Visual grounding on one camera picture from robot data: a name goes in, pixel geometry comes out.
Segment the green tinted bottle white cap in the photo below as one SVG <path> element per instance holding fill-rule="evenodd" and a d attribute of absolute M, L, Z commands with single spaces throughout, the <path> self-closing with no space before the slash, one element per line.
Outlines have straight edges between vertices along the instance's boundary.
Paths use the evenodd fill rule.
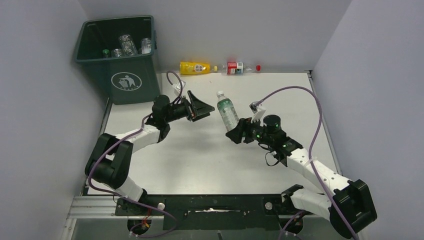
<path fill-rule="evenodd" d="M 218 98 L 217 109 L 225 125 L 226 131 L 229 132 L 237 127 L 240 119 L 236 113 L 233 102 L 225 96 L 223 91 L 217 91 L 216 96 Z"/>

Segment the clear unlabelled bottle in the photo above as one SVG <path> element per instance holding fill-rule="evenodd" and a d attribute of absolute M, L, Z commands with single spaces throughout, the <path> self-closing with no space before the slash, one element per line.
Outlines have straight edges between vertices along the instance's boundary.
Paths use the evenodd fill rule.
<path fill-rule="evenodd" d="M 135 56 L 138 54 L 138 50 L 130 34 L 123 34 L 119 36 L 118 41 L 126 56 Z"/>

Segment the blue label crushed bottle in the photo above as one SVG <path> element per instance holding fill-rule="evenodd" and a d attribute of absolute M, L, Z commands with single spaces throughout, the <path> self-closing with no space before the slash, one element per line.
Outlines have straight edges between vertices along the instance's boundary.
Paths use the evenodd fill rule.
<path fill-rule="evenodd" d="M 115 48 L 111 50 L 111 57 L 113 58 L 120 58 L 123 57 L 125 54 L 121 48 Z"/>

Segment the dark green label bottle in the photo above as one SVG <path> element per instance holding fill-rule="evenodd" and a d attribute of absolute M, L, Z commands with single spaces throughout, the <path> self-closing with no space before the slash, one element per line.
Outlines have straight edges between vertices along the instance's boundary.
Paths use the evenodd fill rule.
<path fill-rule="evenodd" d="M 102 57 L 105 58 L 110 58 L 111 57 L 111 52 L 108 49 L 103 49 L 102 50 Z"/>

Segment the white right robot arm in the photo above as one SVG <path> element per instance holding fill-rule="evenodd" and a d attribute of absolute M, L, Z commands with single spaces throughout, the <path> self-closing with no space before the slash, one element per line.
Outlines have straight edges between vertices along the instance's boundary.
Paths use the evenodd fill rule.
<path fill-rule="evenodd" d="M 308 150 L 282 130 L 279 116 L 267 115 L 263 121 L 254 121 L 251 117 L 231 118 L 225 120 L 224 125 L 225 135 L 233 143 L 256 141 L 279 163 L 324 192 L 318 194 L 301 185 L 292 186 L 282 193 L 281 207 L 286 213 L 305 210 L 320 216 L 346 239 L 378 218 L 368 185 L 360 179 L 352 181 L 309 158 Z"/>

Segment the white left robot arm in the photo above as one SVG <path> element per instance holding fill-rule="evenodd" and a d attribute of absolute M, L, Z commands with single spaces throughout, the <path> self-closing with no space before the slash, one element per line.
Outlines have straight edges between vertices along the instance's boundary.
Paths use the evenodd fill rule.
<path fill-rule="evenodd" d="M 215 110 L 191 91 L 187 94 L 174 102 L 167 95 L 158 95 L 140 128 L 118 135 L 101 134 L 84 169 L 90 187 L 95 188 L 92 183 L 95 180 L 109 188 L 107 193 L 139 202 L 147 192 L 129 177 L 132 155 L 163 141 L 171 130 L 171 122 L 183 118 L 196 122 Z"/>

